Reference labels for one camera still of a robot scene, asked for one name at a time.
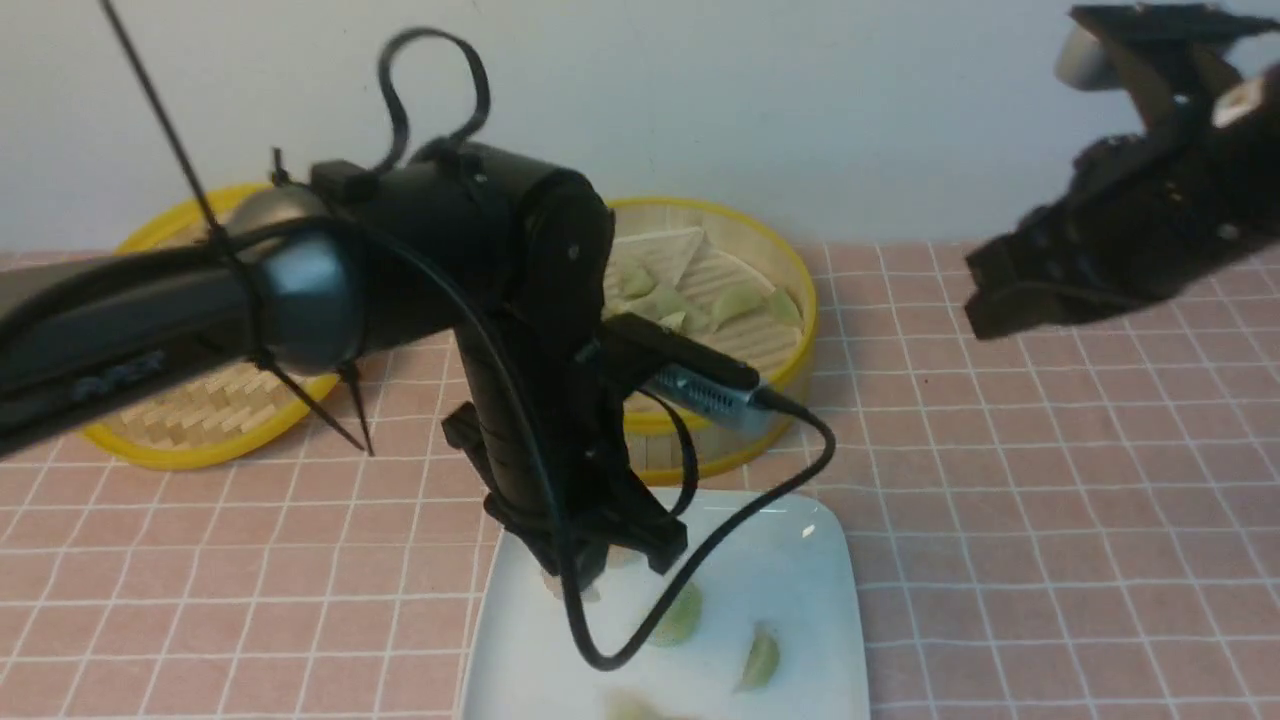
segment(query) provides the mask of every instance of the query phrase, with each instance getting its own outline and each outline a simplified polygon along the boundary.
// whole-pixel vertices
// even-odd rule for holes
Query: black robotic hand
[[[1176,296],[1280,238],[1280,64],[1244,81],[1235,41],[1280,29],[1215,5],[1087,5],[1059,63],[1080,90],[1123,87],[1146,135],[1075,160],[1060,200],[970,254],[979,340],[1082,324]]]

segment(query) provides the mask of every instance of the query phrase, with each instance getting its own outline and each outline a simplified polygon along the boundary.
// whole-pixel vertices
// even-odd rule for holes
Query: bamboo steamer
[[[265,184],[243,184],[209,193],[225,217]],[[147,223],[116,250],[140,252],[189,245],[205,237],[205,222],[188,201]],[[335,375],[293,379],[315,400],[337,384]],[[132,405],[84,428],[102,450],[143,468],[193,470],[257,450],[302,420],[306,404],[271,373],[250,363],[215,370],[182,387]]]
[[[759,222],[710,202],[636,197],[611,202],[611,208],[617,222],[613,254],[604,273],[607,300],[617,299],[618,268],[632,259],[703,309],[709,309],[723,288],[740,282],[756,283],[765,293],[781,287],[800,310],[800,328],[756,313],[726,323],[716,332],[692,332],[689,337],[751,364],[787,396],[806,398],[818,297],[809,270],[786,241]],[[777,442],[790,423],[790,418],[774,415],[764,436],[748,438],[685,410],[680,410],[680,416],[694,438],[703,477],[746,464]],[[680,482],[680,442],[662,407],[640,395],[631,396],[623,430],[631,466],[645,483]]]

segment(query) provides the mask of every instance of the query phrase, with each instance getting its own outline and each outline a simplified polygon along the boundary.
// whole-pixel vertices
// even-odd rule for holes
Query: white wall
[[[978,237],[1056,197],[1119,94],[1052,65],[1070,0],[122,0],[210,187],[374,161],[381,42],[430,23],[489,67],[483,137],[585,172],[609,196],[748,210],[797,240]],[[1235,0],[1276,12],[1275,0]],[[444,45],[396,77],[416,140],[470,108]],[[1247,70],[1280,44],[1236,55]],[[140,91],[87,0],[0,0],[0,250],[106,247],[184,197]]]

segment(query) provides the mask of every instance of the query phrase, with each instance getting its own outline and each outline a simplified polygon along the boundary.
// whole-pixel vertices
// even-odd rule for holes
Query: square plate
[[[654,495],[669,507],[678,492]],[[699,491],[681,518],[690,548],[754,497]],[[618,693],[681,719],[870,717],[849,546],[831,510],[805,496],[783,497],[730,534],[692,582],[703,591],[692,638],[671,648],[645,646],[622,669],[598,673],[573,647],[563,603],[544,585],[538,561],[503,534],[467,665],[462,719],[604,719]],[[608,569],[594,585],[599,600],[586,605],[596,647],[616,652],[666,585],[643,561]],[[768,685],[735,693],[756,623],[776,630],[781,662]]]

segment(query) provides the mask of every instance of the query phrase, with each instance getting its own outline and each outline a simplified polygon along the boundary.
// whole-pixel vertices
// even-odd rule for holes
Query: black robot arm
[[[445,438],[488,487],[485,510],[561,578],[575,644],[599,670],[635,656],[735,528],[829,462],[831,429],[750,366],[636,315],[600,320],[613,215],[581,174],[468,142],[484,124],[489,91],[465,41],[415,28],[387,45],[378,70],[393,145],[384,160],[371,169],[320,163],[303,183],[276,154],[274,187],[224,224],[110,0],[101,4],[209,233],[193,247],[0,273],[0,456],[243,359],[275,373],[358,445],[285,370],[337,369],[358,388],[357,359],[452,329],[472,402],[444,420]],[[408,127],[390,63],[421,37],[463,51],[476,109],[401,165]],[[630,466],[622,404],[634,392],[668,409],[685,446],[685,480],[669,510]],[[783,413],[824,438],[815,462],[731,514],[678,570],[689,550],[678,516],[696,489],[698,464],[668,402],[739,429]],[[632,637],[604,655],[581,591],[612,544],[673,577]]]
[[[1123,87],[1147,132],[1084,150],[1060,200],[969,255],[979,340],[1137,311],[1280,240],[1280,65],[1244,81],[1222,58],[1280,23],[1213,5],[1071,17],[1060,77]]]

